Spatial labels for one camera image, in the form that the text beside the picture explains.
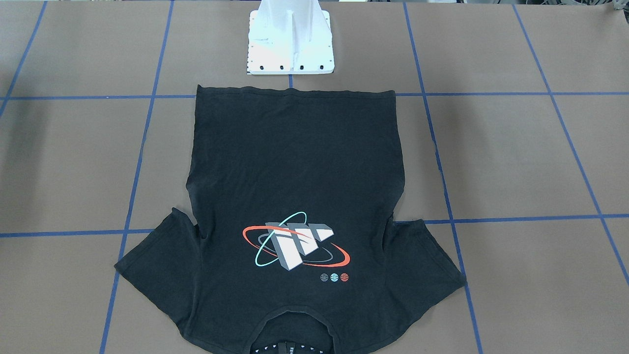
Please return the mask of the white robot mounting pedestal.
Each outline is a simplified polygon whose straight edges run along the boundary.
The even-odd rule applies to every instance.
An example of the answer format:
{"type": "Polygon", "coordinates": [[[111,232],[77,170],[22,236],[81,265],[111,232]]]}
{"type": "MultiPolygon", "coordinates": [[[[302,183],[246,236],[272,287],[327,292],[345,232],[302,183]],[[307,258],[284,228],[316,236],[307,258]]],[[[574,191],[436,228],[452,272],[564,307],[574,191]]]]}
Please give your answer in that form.
{"type": "Polygon", "coordinates": [[[249,75],[335,70],[330,13],[317,0],[262,0],[249,14],[247,49],[249,75]]]}

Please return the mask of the black printed t-shirt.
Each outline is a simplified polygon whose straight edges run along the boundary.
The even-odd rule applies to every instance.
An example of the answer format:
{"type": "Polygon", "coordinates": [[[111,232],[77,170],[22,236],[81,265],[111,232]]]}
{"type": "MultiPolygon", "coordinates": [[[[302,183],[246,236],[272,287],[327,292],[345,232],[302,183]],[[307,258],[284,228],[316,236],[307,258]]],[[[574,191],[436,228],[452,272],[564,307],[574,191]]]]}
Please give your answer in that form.
{"type": "Polygon", "coordinates": [[[186,188],[115,265],[213,354],[370,354],[466,280],[405,185],[396,95],[196,91],[186,188]]]}

